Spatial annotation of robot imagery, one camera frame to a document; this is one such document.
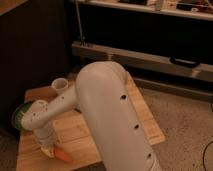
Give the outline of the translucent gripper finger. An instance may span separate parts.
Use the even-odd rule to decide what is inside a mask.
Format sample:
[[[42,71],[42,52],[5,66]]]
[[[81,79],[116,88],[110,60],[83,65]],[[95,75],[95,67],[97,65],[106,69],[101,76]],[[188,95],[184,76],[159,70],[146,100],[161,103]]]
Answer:
[[[53,148],[52,147],[49,147],[49,148],[43,148],[42,149],[42,152],[48,156],[49,158],[54,158],[54,151],[53,151]]]

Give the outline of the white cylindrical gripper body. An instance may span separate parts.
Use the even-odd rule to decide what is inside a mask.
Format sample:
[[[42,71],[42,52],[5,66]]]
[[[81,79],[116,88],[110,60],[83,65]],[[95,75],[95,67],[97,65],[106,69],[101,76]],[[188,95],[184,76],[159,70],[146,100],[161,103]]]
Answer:
[[[53,124],[48,122],[43,127],[33,131],[39,145],[44,149],[52,148],[57,142],[57,135]]]

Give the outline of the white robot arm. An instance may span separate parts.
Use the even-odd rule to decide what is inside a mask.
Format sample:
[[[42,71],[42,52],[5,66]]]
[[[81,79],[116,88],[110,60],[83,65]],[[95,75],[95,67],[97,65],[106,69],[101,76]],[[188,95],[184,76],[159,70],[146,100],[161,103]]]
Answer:
[[[107,171],[162,171],[127,91],[126,70],[116,62],[94,62],[75,84],[43,108],[21,119],[26,130],[44,127],[79,106]]]

